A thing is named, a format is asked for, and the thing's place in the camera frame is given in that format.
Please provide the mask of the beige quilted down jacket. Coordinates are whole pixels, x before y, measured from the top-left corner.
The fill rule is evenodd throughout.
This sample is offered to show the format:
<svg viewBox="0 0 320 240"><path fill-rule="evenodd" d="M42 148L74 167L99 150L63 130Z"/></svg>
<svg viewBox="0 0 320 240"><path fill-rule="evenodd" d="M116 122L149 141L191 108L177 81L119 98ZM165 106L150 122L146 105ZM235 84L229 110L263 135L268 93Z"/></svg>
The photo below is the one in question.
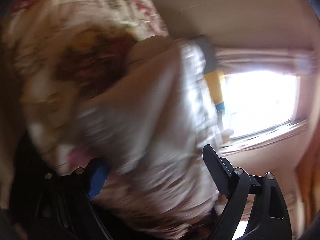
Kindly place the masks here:
<svg viewBox="0 0 320 240"><path fill-rule="evenodd" d="M221 144L204 55L194 42L154 36L133 46L127 66L79 106L83 140L111 169L94 201L137 230L179 239L217 199L202 157Z"/></svg>

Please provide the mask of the grey yellow blue headboard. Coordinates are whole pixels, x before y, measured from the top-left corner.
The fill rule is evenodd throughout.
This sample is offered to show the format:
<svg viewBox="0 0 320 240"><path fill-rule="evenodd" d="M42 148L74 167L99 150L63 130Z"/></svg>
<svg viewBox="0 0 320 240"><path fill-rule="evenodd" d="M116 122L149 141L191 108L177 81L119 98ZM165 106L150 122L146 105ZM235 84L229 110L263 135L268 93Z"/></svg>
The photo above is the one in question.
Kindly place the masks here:
<svg viewBox="0 0 320 240"><path fill-rule="evenodd" d="M209 38L204 35L193 38L193 41L201 48L204 55L206 64L203 73L209 88L210 97L215 104L217 112L223 113L225 111L221 87L223 72L218 66L215 48Z"/></svg>

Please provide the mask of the left patterned curtain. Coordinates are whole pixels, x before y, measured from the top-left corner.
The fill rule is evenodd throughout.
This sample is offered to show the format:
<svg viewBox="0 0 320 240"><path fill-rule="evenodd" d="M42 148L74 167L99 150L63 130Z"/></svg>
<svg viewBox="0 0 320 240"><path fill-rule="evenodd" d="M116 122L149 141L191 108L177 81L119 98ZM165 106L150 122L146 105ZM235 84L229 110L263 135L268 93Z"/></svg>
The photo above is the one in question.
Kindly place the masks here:
<svg viewBox="0 0 320 240"><path fill-rule="evenodd" d="M305 49L216 48L215 58L225 74L271 71L303 76L317 69L314 52Z"/></svg>

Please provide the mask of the floral bed quilt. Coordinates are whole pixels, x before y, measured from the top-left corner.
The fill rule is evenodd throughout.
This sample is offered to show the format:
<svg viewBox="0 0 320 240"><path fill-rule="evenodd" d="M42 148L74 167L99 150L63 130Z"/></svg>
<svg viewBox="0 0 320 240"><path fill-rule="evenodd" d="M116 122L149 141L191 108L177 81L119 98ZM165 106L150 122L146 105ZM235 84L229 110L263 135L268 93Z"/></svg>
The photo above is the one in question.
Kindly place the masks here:
<svg viewBox="0 0 320 240"><path fill-rule="evenodd" d="M1 64L33 145L58 174L72 172L77 103L121 79L129 49L155 35L168 32L151 0L11 0L1 20Z"/></svg>

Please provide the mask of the window with white frame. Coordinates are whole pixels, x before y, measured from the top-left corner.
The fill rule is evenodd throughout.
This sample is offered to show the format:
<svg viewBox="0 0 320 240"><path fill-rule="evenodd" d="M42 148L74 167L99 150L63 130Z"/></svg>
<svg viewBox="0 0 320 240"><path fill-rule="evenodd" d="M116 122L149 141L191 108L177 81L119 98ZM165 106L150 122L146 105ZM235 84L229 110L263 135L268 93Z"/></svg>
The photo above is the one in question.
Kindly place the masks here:
<svg viewBox="0 0 320 240"><path fill-rule="evenodd" d="M227 75L222 86L225 131L236 140L291 121L297 92L294 75L266 70Z"/></svg>

